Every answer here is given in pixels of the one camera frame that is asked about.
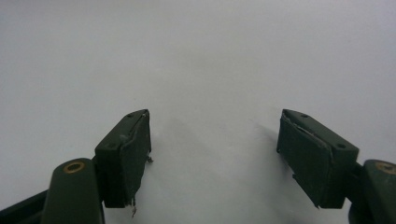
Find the white surface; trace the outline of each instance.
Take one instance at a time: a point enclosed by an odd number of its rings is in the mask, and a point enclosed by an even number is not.
[[[281,109],[396,162],[395,59],[391,0],[1,1],[0,209],[148,108],[133,223],[347,223],[276,154]]]

